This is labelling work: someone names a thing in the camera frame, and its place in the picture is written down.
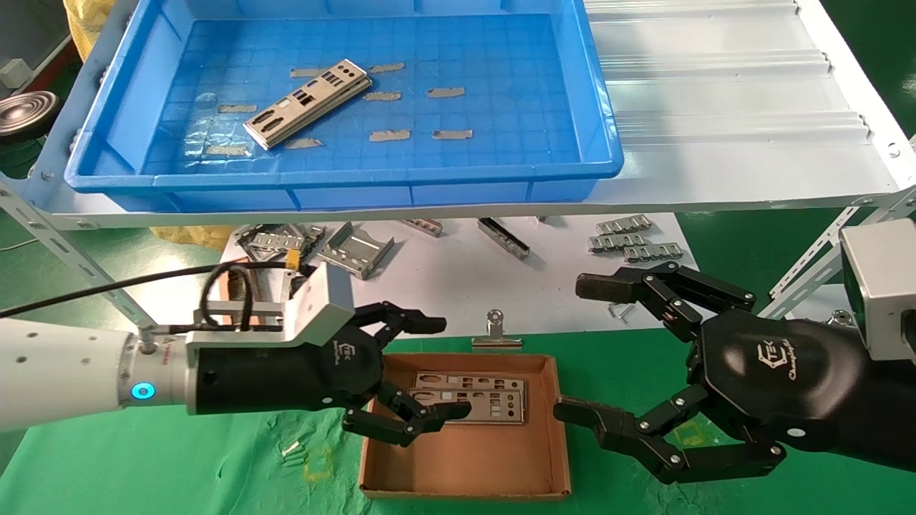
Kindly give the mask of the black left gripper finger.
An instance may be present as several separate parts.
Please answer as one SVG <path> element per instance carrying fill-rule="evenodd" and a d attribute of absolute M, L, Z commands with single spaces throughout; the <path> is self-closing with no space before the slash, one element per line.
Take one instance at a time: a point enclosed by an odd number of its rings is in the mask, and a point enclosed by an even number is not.
<path fill-rule="evenodd" d="M 398 335 L 438 335 L 447 328 L 447 320 L 442 317 L 431 317 L 421 310 L 405 309 L 390 301 L 380 301 L 357 307 L 354 311 L 354 326 L 364 327 L 382 323 L 383 327 L 375 332 L 380 350 L 385 349 Z"/>
<path fill-rule="evenodd" d="M 406 389 L 393 383 L 381 383 L 375 401 L 392 411 L 395 417 L 369 413 L 360 408 L 347 408 L 341 427 L 357 436 L 404 448 L 422 434 L 438 433 L 448 421 L 468 417 L 472 410 L 472 404 L 468 401 L 423 405 L 410 396 Z"/>

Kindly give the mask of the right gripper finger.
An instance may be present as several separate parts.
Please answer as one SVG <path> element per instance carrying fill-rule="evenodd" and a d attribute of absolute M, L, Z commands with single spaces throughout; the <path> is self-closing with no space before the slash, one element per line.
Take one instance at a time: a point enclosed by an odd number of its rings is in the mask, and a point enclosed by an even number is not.
<path fill-rule="evenodd" d="M 680 449 L 667 442 L 671 431 L 710 406 L 708 389 L 690 385 L 641 416 L 570 396 L 558 398 L 553 415 L 591 430 L 602 450 L 634 458 L 665 485 L 768 476 L 785 459 L 782 446 L 746 427 L 729 446 Z"/>
<path fill-rule="evenodd" d="M 697 339 L 701 316 L 693 306 L 715 314 L 740 309 L 751 312 L 756 296 L 694 268 L 664 262 L 653 268 L 621 267 L 605 276 L 582 273 L 575 293 L 586 300 L 641 304 L 684 343 Z"/>

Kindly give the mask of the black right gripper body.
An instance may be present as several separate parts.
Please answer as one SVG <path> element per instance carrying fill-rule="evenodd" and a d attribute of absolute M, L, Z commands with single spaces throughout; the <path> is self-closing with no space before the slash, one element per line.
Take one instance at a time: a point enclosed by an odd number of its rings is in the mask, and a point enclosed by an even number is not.
<path fill-rule="evenodd" d="M 704 413 L 730 436 L 914 470 L 914 365 L 873 360 L 856 330 L 729 310 L 701 324 L 696 357 Z"/>

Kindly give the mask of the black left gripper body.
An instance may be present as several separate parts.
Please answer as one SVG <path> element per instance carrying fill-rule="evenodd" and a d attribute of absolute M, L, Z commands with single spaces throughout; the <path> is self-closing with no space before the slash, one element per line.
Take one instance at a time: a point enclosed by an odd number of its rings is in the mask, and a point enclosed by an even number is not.
<path fill-rule="evenodd" d="M 360 408 L 379 390 L 387 328 L 346 325 L 326 345 L 204 348 L 193 413 L 267 413 Z"/>

